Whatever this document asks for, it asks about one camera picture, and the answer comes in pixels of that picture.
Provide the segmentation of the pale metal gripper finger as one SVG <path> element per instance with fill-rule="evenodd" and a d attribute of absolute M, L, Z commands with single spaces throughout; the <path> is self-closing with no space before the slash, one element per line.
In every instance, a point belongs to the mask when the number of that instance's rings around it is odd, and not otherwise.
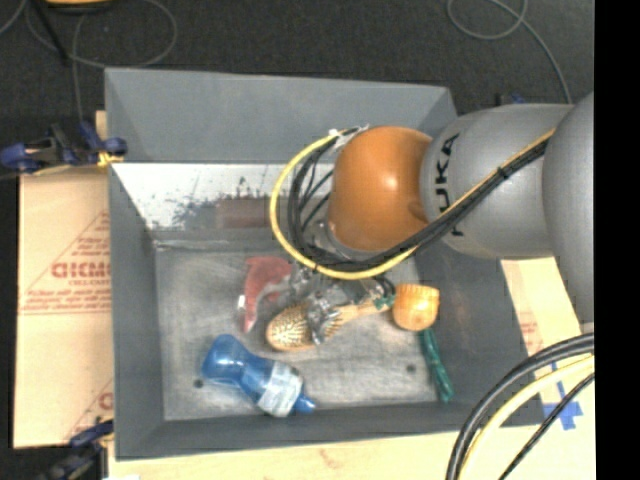
<path fill-rule="evenodd" d="M 291 301 L 313 302 L 320 286 L 320 274 L 303 265 L 295 265 L 291 273 Z"/>
<path fill-rule="evenodd" d="M 340 308 L 317 309 L 308 311 L 308 326 L 314 344 L 323 344 L 344 325 Z"/>

